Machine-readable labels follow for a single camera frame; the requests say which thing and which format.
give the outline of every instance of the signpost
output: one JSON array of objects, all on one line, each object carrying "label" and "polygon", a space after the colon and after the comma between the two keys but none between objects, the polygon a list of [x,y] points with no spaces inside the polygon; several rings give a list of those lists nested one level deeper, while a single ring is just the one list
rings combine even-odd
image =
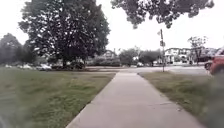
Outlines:
[{"label": "signpost", "polygon": [[164,72],[165,71],[165,51],[164,51],[165,42],[163,41],[163,30],[162,29],[160,29],[159,35],[161,36],[160,46],[163,47],[162,62],[163,62],[163,72]]}]

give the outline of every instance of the leaves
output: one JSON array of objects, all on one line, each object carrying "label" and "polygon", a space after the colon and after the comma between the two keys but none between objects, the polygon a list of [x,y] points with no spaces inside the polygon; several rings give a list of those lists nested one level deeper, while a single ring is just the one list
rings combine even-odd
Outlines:
[{"label": "leaves", "polygon": [[39,55],[72,61],[105,51],[108,23],[94,0],[33,0],[20,28]]},{"label": "leaves", "polygon": [[15,36],[8,33],[0,40],[0,63],[7,64],[19,60],[21,44]]},{"label": "leaves", "polygon": [[165,23],[170,28],[172,22],[187,13],[194,17],[199,11],[205,8],[212,8],[212,0],[113,0],[112,8],[122,8],[127,14],[127,20],[134,28],[141,24],[145,19],[156,18],[158,23]]}]

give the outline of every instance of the house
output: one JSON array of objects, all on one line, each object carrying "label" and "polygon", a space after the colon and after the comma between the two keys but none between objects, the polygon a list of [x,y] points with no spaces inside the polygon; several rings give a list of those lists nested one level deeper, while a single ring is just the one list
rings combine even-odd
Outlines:
[{"label": "house", "polygon": [[191,60],[190,54],[191,49],[189,48],[169,48],[165,50],[165,60],[168,64],[174,62],[187,63],[187,61]]},{"label": "house", "polygon": [[105,59],[105,60],[115,59],[115,58],[117,58],[117,54],[111,50],[107,50],[103,55],[97,56],[96,58]]}]

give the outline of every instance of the street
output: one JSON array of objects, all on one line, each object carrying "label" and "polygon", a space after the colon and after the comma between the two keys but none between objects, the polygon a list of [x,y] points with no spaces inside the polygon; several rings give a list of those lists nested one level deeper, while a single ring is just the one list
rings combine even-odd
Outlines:
[{"label": "street", "polygon": [[[142,68],[123,68],[123,69],[100,69],[100,71],[118,71],[129,73],[155,72],[162,71],[162,67],[142,67]],[[192,74],[192,75],[209,75],[209,72],[203,66],[199,67],[183,67],[183,66],[169,66],[165,67],[165,71],[170,71],[177,74]]]}]

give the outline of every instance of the green lawn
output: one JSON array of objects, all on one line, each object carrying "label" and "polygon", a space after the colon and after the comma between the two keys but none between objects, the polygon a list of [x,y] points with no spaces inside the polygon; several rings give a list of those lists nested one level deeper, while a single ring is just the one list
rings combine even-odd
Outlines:
[{"label": "green lawn", "polygon": [[170,100],[203,120],[206,115],[210,95],[210,76],[177,75],[169,72],[141,74]]},{"label": "green lawn", "polygon": [[64,128],[113,76],[0,68],[0,127]]}]

